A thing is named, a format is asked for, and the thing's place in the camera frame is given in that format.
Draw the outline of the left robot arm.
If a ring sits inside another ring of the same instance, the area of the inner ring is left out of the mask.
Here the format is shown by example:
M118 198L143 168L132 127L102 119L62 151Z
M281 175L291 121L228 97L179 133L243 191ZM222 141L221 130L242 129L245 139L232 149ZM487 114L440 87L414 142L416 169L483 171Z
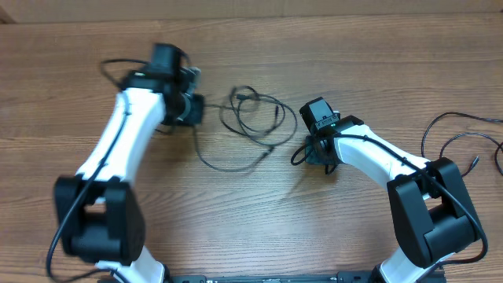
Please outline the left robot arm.
M204 97L196 94L200 69L177 46L157 43L149 61L139 61L120 80L100 63L101 74L118 89L115 108L93 152L75 175L54 185L59 226L46 256L52 271L56 246L115 282L169 282L167 267L145 246L146 225L133 188L142 157L159 125L194 127L201 123Z

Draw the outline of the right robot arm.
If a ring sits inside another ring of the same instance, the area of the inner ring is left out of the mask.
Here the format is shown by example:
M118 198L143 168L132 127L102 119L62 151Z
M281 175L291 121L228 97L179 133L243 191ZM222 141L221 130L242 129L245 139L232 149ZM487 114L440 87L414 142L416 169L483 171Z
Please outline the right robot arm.
M310 132L303 161L327 174L351 165L387 190L398 242L372 270L340 271L338 282L444 282L445 266L474 263L488 243L458 166L409 154L355 117L341 117L321 97L300 110Z

